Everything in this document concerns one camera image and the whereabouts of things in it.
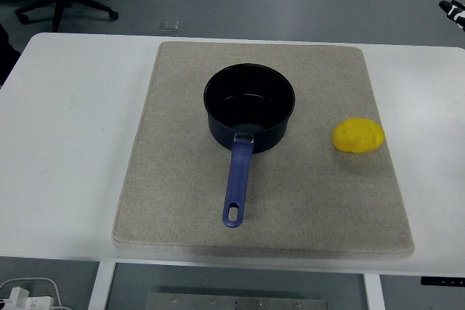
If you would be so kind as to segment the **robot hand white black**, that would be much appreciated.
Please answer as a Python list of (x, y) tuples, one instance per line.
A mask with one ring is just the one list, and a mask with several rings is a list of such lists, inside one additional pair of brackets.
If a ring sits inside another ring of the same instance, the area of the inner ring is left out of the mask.
[(442, 0), (439, 2), (439, 7), (449, 20), (464, 30), (464, 3), (456, 0)]

